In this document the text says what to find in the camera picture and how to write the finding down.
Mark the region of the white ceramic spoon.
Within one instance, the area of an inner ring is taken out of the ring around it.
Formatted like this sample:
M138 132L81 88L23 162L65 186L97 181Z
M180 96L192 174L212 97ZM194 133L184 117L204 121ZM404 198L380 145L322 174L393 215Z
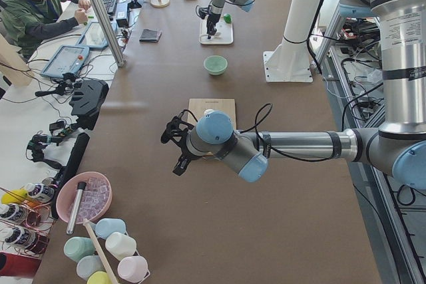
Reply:
M215 36L212 35L212 38L220 38L220 35L221 35L221 32L218 32L218 35L215 35ZM208 36L207 33L204 33L204 34L200 34L199 38L201 38L201 39L207 38L207 36Z

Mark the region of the green lime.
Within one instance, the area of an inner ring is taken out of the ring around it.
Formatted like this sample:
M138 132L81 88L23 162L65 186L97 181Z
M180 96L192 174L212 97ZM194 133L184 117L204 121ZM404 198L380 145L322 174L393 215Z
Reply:
M227 24L232 23L232 16L228 13L223 15L223 19L224 19L224 22L227 23Z

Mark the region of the black long bar device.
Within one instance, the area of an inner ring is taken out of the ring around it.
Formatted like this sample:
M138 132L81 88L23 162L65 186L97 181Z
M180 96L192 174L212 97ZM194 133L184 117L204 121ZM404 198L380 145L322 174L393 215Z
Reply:
M61 174L59 176L59 181L57 183L57 190L55 192L52 204L51 211L52 217L54 219L58 219L58 211L56 208L57 198L59 196L59 192L62 190L63 186L76 175L77 170L79 169L81 160L83 159L83 155L85 153L86 147L89 143L90 136L83 132L77 136L75 144L71 150L71 154L67 165L61 170Z

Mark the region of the mint green cup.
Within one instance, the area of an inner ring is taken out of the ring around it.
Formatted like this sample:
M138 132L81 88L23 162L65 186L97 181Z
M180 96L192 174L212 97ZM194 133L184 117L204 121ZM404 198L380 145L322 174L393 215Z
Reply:
M64 244L63 252L66 257L78 263L82 258L93 255L95 247L88 237L72 237Z

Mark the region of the seated person green jacket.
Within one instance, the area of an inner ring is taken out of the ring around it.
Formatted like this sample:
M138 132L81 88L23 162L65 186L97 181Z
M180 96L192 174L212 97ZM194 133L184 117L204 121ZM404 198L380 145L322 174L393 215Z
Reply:
M89 0L3 0L5 29L29 59L42 41L59 37L86 23Z

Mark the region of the folded grey cloth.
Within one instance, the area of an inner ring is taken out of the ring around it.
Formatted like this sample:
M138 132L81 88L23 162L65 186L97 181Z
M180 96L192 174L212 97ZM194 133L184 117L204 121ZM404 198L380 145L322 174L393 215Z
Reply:
M162 31L158 29L143 29L139 37L139 41L143 43L157 43L162 35Z

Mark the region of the white steamed bun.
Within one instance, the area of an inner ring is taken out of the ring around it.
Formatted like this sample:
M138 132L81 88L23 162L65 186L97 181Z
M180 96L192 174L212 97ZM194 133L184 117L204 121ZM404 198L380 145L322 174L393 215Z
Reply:
M214 109L206 109L206 110L204 111L204 115L206 116L206 115L208 115L208 114L211 114L212 112L214 112Z

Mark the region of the mint green bowl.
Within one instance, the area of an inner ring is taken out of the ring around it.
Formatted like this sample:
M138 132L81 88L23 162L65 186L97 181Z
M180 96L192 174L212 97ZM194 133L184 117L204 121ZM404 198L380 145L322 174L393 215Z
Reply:
M204 59L203 65L210 75L217 76L226 71L228 61L222 56L212 55Z

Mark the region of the blue teach pendant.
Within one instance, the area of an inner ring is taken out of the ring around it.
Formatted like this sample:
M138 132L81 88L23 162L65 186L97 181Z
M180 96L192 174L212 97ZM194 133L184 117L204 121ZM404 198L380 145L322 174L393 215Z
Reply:
M41 76L63 78L66 73L77 75L88 59L90 49L83 45L62 45L41 71Z
M96 21L90 22L76 42L76 45L86 46L93 50L101 50L108 47L107 38L103 33L100 23Z

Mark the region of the pink cup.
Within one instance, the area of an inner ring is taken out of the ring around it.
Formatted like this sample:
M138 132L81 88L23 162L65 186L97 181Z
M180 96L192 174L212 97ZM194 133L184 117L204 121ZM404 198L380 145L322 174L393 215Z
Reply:
M135 255L125 257L118 264L118 276L131 283L144 280L148 274L148 262L143 256Z

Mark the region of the wooden cutting board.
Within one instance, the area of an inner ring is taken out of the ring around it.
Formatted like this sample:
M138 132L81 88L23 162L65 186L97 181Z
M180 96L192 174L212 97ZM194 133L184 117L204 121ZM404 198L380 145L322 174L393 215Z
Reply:
M236 130L236 103L234 99L230 98L190 98L188 109L192 111L194 116L189 114L187 116L187 122L196 125L199 120L204 117L204 111L206 109L214 109L214 111L220 111L228 116L232 129Z

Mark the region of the pink bowl of ice cubes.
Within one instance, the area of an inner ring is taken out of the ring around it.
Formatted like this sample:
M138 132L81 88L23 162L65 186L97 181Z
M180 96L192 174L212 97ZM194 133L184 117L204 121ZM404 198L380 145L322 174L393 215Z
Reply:
M112 202L112 187L108 178L99 172L83 172L71 178L59 192L56 202L57 214L64 222L69 221L79 182L85 182L76 224L84 219L97 221L106 213Z

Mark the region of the yellow cup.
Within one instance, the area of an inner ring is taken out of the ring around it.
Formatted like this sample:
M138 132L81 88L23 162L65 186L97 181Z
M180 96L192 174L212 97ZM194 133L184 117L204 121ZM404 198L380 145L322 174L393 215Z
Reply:
M97 271L87 279L87 284L111 284L111 281L105 271Z

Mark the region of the steel muddler black tip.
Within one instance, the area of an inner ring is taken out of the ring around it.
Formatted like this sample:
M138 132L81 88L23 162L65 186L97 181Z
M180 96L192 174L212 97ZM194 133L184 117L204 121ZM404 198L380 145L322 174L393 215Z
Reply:
M77 215L78 215L78 212L79 212L81 200L82 200L83 193L84 193L86 186L87 186L86 182L79 182L77 184L77 191L76 191L76 194L75 194L75 199L74 199L74 202L73 202L73 206L71 208L71 214L69 216L69 220L68 220L68 224L67 224L67 228L66 228L66 234L67 235L72 235L74 233L75 224L76 224L76 221L77 221Z

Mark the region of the cream rabbit tray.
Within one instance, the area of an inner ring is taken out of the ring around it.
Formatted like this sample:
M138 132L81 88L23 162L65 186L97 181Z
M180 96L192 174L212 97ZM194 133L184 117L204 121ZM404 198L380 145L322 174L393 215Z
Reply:
M224 22L223 15L220 17L220 20L217 22L217 30L221 32L220 38L199 38L199 42L202 45L230 45L234 42L234 30L233 24L227 24ZM201 20L199 35L207 33L206 21Z

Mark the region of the blue teach pendant near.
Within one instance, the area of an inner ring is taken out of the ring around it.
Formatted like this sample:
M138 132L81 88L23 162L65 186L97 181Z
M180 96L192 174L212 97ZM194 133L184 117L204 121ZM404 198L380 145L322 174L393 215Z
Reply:
M77 75L88 59L90 49L83 45L62 45L41 71L41 76L63 78L66 73Z

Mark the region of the aluminium frame post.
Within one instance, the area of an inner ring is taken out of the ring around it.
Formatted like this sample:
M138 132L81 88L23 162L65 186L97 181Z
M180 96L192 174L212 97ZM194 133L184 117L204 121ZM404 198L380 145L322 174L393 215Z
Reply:
M90 0L93 10L95 12L96 18L103 30L104 36L106 38L109 49L114 57L114 60L117 64L117 67L123 67L125 65L125 59L120 49L120 46L117 43L115 33L112 29L111 23L109 21L107 11L103 5L102 0Z

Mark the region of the white cup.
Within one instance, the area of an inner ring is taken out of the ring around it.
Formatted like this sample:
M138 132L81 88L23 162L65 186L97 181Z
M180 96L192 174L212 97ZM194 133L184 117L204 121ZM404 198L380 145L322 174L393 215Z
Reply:
M135 239L119 232L113 232L107 237L105 247L119 261L136 253Z

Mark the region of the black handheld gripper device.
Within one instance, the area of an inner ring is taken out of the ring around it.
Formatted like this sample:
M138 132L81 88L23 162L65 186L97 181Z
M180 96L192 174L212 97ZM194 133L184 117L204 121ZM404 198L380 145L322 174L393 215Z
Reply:
M56 144L58 146L65 138L80 127L77 122L68 125L64 119L50 123L50 134L36 133L27 144L25 156L32 162L42 162L53 169L60 170L63 166L57 161L46 159L43 150L49 144Z

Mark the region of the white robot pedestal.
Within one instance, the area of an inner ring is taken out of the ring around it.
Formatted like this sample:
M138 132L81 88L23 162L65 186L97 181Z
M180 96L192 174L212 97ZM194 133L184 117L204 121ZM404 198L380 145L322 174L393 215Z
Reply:
M309 39L322 0L292 0L282 42L264 52L267 82L312 82Z

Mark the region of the pale blue cup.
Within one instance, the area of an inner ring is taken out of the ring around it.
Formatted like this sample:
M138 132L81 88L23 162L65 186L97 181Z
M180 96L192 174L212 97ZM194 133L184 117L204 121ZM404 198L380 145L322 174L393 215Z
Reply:
M88 255L83 257L77 263L77 275L84 280L87 280L92 274L97 271L104 271L103 264L98 255Z

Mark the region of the light blue cup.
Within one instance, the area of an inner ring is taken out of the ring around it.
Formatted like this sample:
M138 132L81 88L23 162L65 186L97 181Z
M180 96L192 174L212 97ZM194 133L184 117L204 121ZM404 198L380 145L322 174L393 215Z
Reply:
M106 239L114 232L126 233L126 223L124 220L119 218L103 218L95 226L96 236L102 239Z

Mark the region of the blue teach pendant far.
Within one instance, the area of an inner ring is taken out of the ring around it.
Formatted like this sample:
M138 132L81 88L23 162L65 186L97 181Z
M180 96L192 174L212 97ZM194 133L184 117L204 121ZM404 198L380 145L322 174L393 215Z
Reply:
M76 42L76 45L86 46L93 50L101 50L108 47L107 38L103 33L100 23L96 21L90 22Z

